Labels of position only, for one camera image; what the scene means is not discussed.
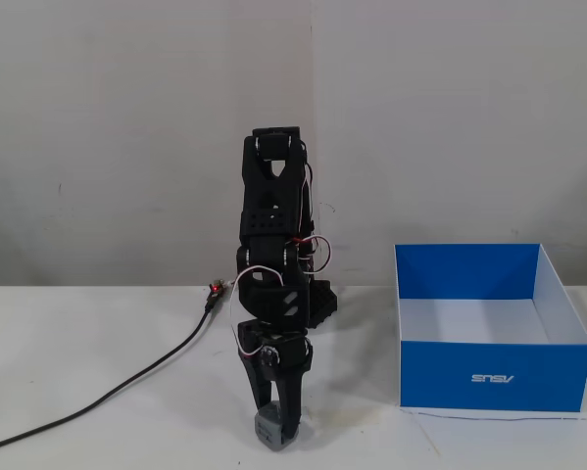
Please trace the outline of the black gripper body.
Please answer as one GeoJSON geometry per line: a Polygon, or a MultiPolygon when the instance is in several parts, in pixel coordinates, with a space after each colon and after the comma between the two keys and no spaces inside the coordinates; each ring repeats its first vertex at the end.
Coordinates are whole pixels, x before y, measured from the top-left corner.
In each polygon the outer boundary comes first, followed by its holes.
{"type": "Polygon", "coordinates": [[[259,320],[241,322],[237,327],[239,355],[257,355],[272,367],[272,381],[278,371],[310,369],[313,348],[307,331],[282,331],[259,320]]]}

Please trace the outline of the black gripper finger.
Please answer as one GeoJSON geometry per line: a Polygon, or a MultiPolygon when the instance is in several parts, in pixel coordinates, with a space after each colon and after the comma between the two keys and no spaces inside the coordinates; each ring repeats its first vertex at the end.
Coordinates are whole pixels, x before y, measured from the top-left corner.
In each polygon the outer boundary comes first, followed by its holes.
{"type": "Polygon", "coordinates": [[[248,376],[257,410],[271,403],[272,367],[257,355],[240,356],[248,376]]]}
{"type": "Polygon", "coordinates": [[[303,368],[296,368],[278,371],[273,379],[279,397],[281,434],[285,439],[293,439],[298,431],[302,415],[304,374],[303,368]]]}

